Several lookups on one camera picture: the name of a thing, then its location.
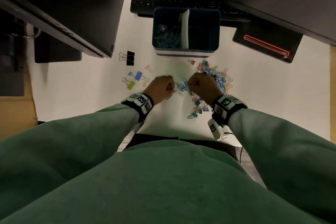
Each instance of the wrist tracker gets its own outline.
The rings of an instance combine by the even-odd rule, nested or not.
[[[139,113],[139,123],[144,122],[154,106],[152,98],[143,93],[134,93],[121,103],[135,109]]]
[[[247,108],[247,106],[239,99],[231,95],[223,95],[218,97],[212,103],[213,114],[212,118],[222,128],[228,125],[231,115],[240,109]]]

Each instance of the person's right hand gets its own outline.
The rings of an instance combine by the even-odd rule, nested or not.
[[[190,77],[189,90],[195,92],[208,105],[212,105],[216,98],[223,95],[215,78],[202,73],[195,73]]]

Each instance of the cardboard box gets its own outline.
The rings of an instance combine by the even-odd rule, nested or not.
[[[37,125],[28,66],[24,66],[24,96],[0,96],[0,140]]]

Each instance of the blue desk organizer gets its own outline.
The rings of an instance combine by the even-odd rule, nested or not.
[[[157,55],[207,58],[218,49],[221,13],[215,9],[189,9],[189,49],[158,47],[159,25],[178,25],[181,28],[179,16],[187,9],[157,7],[154,10],[152,45]]]

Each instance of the green sweatshirt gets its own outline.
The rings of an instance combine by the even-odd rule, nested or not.
[[[3,223],[336,223],[336,146],[250,109],[229,127],[266,188],[224,152],[178,140],[116,153],[138,121],[122,104],[0,143]]]

